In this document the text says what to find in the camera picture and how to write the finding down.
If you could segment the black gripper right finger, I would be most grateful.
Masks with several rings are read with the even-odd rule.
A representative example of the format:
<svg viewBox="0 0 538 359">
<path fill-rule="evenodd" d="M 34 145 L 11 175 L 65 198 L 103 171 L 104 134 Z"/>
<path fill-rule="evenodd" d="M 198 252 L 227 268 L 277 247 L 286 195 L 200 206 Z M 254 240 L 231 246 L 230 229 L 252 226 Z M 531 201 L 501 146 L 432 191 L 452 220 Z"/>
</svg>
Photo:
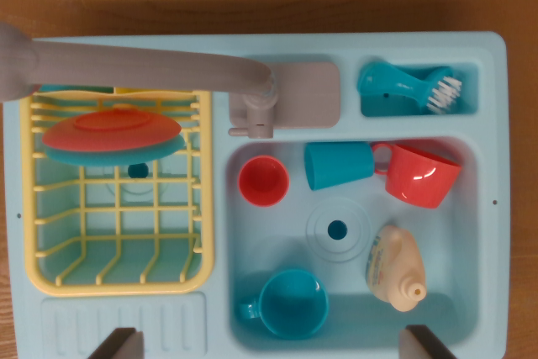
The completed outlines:
<svg viewBox="0 0 538 359">
<path fill-rule="evenodd" d="M 398 335 L 399 359 L 456 359 L 426 325 L 407 325 Z"/>
</svg>

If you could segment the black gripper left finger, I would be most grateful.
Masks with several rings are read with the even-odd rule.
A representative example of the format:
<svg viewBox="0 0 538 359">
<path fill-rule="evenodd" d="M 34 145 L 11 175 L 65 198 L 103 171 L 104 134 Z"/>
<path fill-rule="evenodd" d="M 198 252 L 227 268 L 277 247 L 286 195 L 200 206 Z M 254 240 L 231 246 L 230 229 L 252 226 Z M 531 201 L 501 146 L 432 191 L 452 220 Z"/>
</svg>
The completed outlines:
<svg viewBox="0 0 538 359">
<path fill-rule="evenodd" d="M 143 359 L 144 335 L 135 328 L 116 328 L 88 359 Z"/>
</svg>

